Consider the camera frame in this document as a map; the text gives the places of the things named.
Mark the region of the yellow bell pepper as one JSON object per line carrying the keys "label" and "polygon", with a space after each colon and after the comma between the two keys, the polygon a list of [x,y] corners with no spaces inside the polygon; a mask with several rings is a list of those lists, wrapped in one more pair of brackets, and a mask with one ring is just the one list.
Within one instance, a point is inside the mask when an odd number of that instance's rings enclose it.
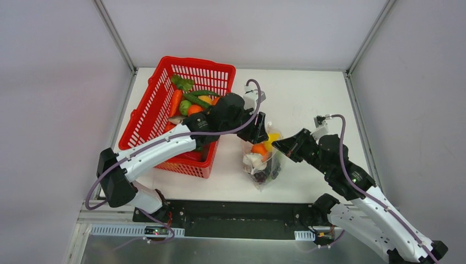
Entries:
{"label": "yellow bell pepper", "polygon": [[280,133],[270,133],[270,134],[268,134],[268,140],[263,142],[264,148],[268,152],[272,152],[273,151],[272,143],[274,141],[277,141],[277,140],[280,140],[280,139],[281,139],[281,134]]}

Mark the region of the clear zip top bag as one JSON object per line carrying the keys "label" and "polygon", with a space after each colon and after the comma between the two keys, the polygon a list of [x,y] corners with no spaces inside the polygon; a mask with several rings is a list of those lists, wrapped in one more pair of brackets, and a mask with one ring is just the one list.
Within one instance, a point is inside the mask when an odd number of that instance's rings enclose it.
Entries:
{"label": "clear zip top bag", "polygon": [[[265,128],[266,128],[266,131],[267,131],[267,134],[270,134],[270,133],[280,133],[281,134],[281,139],[283,138],[283,135],[281,133],[281,131],[279,129],[277,129],[274,125],[274,123],[272,122],[267,122],[266,125],[265,125]],[[249,143],[249,142],[246,142],[246,141],[243,141],[241,142],[241,147],[242,147],[242,153],[243,153],[243,156],[245,154],[249,154],[251,153],[251,147],[252,147],[252,143]],[[262,161],[263,162],[266,162],[268,163],[269,161],[280,161],[281,162],[281,170],[283,168],[283,165],[284,165],[284,162],[282,161],[283,160],[283,157],[282,157],[282,154],[281,152],[279,152],[277,149],[275,149],[273,147],[273,151],[272,152],[269,152],[268,155],[266,157],[263,157],[262,158]],[[250,180],[252,181],[254,187],[259,190],[259,191],[263,191],[263,189],[269,185],[271,182],[273,182],[274,180],[267,180],[265,183],[263,184],[258,184],[254,181],[253,179],[253,174],[249,174],[247,173],[247,175],[249,176]]]}

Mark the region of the white garlic bulb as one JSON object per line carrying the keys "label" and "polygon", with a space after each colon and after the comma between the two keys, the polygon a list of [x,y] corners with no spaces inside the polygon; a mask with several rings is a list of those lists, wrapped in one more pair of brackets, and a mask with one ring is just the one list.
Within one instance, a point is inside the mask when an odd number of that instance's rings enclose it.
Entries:
{"label": "white garlic bulb", "polygon": [[258,153],[249,153],[243,156],[243,170],[249,174],[263,171],[267,167],[267,163],[262,161],[263,156]]}

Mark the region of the black grape bunch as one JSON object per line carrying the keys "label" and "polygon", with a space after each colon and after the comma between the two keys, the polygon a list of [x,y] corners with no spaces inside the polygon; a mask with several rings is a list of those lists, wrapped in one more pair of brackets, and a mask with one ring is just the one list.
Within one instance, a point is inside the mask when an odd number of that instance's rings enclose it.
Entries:
{"label": "black grape bunch", "polygon": [[264,170],[267,180],[275,180],[281,171],[280,161],[269,161]]}

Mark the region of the dark red grape bunch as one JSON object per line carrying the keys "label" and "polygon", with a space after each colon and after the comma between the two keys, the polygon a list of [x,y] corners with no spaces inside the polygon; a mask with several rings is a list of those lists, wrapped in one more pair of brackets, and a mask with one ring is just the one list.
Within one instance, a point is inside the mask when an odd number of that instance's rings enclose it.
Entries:
{"label": "dark red grape bunch", "polygon": [[257,172],[253,175],[253,179],[258,184],[263,184],[267,181],[268,176],[264,172]]}

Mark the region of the red plastic basket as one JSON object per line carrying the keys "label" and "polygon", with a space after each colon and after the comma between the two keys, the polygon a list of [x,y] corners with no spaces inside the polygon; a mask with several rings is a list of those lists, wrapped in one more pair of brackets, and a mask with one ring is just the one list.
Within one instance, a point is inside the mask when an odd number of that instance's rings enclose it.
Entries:
{"label": "red plastic basket", "polygon": [[194,82],[192,91],[210,91],[224,96],[231,92],[236,69],[233,65],[198,58],[163,57],[147,80],[147,88],[138,106],[131,112],[120,137],[118,147],[131,149],[162,135],[168,126],[175,85],[171,77],[176,74]]}

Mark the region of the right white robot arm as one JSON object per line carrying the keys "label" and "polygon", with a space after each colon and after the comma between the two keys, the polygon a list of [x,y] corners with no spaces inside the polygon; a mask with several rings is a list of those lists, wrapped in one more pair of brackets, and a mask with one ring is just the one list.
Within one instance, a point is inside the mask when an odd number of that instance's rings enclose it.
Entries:
{"label": "right white robot arm", "polygon": [[348,148],[337,134],[315,140],[309,130],[302,129],[272,146],[290,160],[316,168],[334,192],[365,214],[361,217],[323,194],[312,206],[316,224],[342,228],[387,263],[438,263],[448,252],[445,243],[424,236],[394,208],[374,179],[348,159]]}

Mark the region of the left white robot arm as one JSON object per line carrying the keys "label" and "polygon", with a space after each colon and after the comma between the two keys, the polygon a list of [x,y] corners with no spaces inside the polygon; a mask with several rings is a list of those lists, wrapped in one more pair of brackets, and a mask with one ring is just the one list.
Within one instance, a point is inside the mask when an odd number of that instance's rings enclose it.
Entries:
{"label": "left white robot arm", "polygon": [[263,91],[252,90],[243,97],[229,93],[208,110],[190,115],[168,132],[133,149],[101,151],[93,187],[101,186],[104,202],[111,208],[133,205],[152,221],[164,221],[168,208],[161,196],[137,178],[177,155],[218,141],[222,135],[235,134],[253,144],[267,140],[265,114],[259,111],[264,100]]}

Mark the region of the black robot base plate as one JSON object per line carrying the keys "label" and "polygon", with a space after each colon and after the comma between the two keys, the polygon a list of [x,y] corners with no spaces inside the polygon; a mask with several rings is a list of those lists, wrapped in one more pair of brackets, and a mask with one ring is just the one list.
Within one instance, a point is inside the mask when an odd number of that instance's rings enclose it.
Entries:
{"label": "black robot base plate", "polygon": [[297,240],[336,229],[310,203],[168,200],[153,218],[185,237]]}

